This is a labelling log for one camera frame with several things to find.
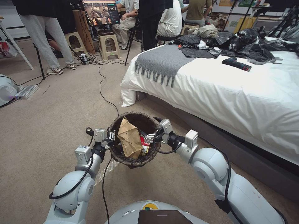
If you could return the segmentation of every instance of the white t-shirt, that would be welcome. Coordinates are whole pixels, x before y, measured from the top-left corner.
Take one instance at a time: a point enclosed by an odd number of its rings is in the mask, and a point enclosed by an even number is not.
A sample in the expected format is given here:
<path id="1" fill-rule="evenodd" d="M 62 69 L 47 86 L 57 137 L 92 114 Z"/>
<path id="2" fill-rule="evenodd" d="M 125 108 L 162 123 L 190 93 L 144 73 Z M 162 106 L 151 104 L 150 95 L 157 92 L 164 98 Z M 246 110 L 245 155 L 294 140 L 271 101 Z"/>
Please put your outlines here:
<path id="1" fill-rule="evenodd" d="M 178 0 L 173 0 L 172 8 L 164 10 L 160 22 L 167 25 L 167 33 L 177 34 L 181 32 L 182 13 Z"/>
<path id="2" fill-rule="evenodd" d="M 139 9 L 139 0 L 121 0 L 120 4 L 126 8 L 126 13 Z"/>

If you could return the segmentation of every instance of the white duvet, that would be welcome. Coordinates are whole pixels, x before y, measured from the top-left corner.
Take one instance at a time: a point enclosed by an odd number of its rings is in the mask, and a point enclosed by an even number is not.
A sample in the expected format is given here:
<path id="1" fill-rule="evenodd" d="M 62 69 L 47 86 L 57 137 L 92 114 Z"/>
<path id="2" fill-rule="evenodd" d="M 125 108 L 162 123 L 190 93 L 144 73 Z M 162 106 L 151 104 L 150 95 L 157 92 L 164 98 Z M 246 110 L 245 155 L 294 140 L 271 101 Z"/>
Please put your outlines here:
<path id="1" fill-rule="evenodd" d="M 250 72 L 221 64 L 226 56 L 197 58 L 179 69 L 173 88 L 137 74 L 136 56 L 120 84 L 122 106 L 135 103 L 135 91 L 146 92 L 299 165 L 299 57 L 272 54 L 281 64 L 238 58 Z"/>

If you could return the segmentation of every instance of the beige carpet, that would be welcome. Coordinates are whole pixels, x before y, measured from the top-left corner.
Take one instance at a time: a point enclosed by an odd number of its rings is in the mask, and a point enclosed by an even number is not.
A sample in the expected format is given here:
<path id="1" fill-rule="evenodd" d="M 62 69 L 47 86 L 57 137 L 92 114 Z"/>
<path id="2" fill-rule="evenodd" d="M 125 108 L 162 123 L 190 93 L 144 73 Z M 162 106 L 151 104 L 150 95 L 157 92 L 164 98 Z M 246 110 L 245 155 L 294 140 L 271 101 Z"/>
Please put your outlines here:
<path id="1" fill-rule="evenodd" d="M 18 44 L 35 69 L 30 70 L 17 56 L 0 59 L 0 73 L 22 83 L 39 76 L 40 69 L 32 41 Z M 129 61 L 139 52 L 140 44 L 134 43 Z M 122 51 L 123 60 L 126 53 Z M 63 59 L 59 61 L 64 67 Z M 43 66 L 45 70 L 47 63 L 44 60 Z M 65 69 L 60 76 L 46 78 L 28 100 L 19 100 L 0 109 L 0 223 L 43 223 L 51 204 L 48 195 L 61 177 L 74 170 L 77 146 L 87 145 L 90 141 L 85 128 L 107 128 L 117 116 L 115 108 L 100 95 L 102 78 L 98 68 L 97 65 L 83 65 L 74 71 Z M 148 99 L 131 107 L 121 107 L 119 84 L 126 69 L 120 64 L 101 67 L 101 73 L 107 77 L 102 87 L 103 95 L 118 107 L 120 113 L 140 111 L 169 118 L 177 133 L 185 135 L 189 130 L 185 123 Z M 101 170 L 109 159 L 107 152 Z M 232 167 L 281 210 L 289 223 L 299 223 L 297 205 L 238 167 Z M 101 188 L 100 184 L 95 187 L 86 215 L 87 223 L 107 220 Z M 122 206 L 148 199 L 176 205 L 211 224 L 232 223 L 214 203 L 213 193 L 207 185 L 176 154 L 158 154 L 146 166 L 133 170 L 119 164 L 107 175 L 105 192 L 110 215 Z"/>

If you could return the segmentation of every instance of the wastebasket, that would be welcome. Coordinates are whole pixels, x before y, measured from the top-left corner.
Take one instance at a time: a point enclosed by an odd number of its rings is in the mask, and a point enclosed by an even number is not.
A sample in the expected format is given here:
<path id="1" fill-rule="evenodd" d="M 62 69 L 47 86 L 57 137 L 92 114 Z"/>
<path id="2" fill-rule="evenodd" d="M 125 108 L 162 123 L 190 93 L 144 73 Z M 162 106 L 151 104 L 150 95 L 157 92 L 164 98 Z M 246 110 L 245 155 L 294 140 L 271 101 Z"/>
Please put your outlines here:
<path id="1" fill-rule="evenodd" d="M 140 112 L 129 112 L 119 115 L 113 123 L 109 127 L 109 131 L 115 130 L 115 145 L 110 147 L 111 157 L 120 163 L 123 163 L 130 167 L 131 169 L 136 167 L 144 166 L 146 163 L 151 161 L 157 154 L 157 151 L 153 147 L 153 143 L 150 144 L 149 151 L 143 156 L 140 155 L 137 159 L 125 157 L 122 145 L 120 144 L 120 140 L 117 137 L 119 127 L 121 125 L 122 119 L 126 117 L 126 119 L 135 127 L 138 128 L 139 132 L 144 132 L 146 134 L 154 133 L 159 129 L 156 121 L 150 118 L 148 115 Z M 161 147 L 161 143 L 156 143 L 156 148 L 159 150 Z"/>

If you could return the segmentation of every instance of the plastic stool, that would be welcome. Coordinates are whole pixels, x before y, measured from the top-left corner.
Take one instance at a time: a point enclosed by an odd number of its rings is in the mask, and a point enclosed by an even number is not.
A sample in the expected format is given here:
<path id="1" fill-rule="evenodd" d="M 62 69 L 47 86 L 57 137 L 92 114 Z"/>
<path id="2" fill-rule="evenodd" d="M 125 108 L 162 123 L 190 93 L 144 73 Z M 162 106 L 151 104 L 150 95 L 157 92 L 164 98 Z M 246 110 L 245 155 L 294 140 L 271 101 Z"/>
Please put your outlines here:
<path id="1" fill-rule="evenodd" d="M 75 43 L 76 44 L 80 44 L 80 46 L 76 46 L 76 48 L 73 48 L 73 46 L 71 45 L 71 43 L 69 41 L 70 37 L 76 37 L 77 40 L 78 40 L 78 42 L 76 43 L 76 41 L 75 41 Z M 68 45 L 73 49 L 74 52 L 77 53 L 77 52 L 83 51 L 85 54 L 88 54 L 88 52 L 87 52 L 87 50 L 86 50 L 86 48 L 85 48 L 85 46 L 84 46 L 84 44 L 82 42 L 82 39 L 81 39 L 81 37 L 80 37 L 80 35 L 79 35 L 78 32 L 66 34 L 65 35 L 65 39 L 66 39 L 66 42 L 68 43 Z"/>
<path id="2" fill-rule="evenodd" d="M 181 35 L 187 35 L 188 30 L 196 28 L 199 28 L 199 25 L 197 23 L 185 23 Z"/>
<path id="3" fill-rule="evenodd" d="M 116 35 L 112 30 L 100 30 L 98 32 L 99 41 L 100 41 L 100 53 L 104 61 L 108 60 L 108 56 L 117 55 L 118 58 L 121 58 L 121 53 L 119 51 L 118 42 Z M 106 40 L 112 39 L 112 51 L 107 51 L 106 49 Z"/>

